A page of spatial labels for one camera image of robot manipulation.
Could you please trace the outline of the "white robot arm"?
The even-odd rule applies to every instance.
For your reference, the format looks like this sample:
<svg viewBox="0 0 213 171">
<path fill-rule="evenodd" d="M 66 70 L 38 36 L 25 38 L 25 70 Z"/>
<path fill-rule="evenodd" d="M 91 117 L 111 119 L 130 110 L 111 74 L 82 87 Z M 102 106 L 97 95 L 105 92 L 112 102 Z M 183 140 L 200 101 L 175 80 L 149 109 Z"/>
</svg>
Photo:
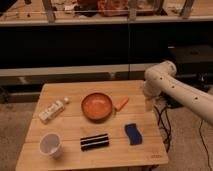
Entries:
<svg viewBox="0 0 213 171">
<path fill-rule="evenodd" d="M 171 61 L 146 69 L 144 95 L 152 99 L 164 92 L 213 126 L 213 95 L 176 80 L 176 73 L 177 68 Z"/>
</svg>

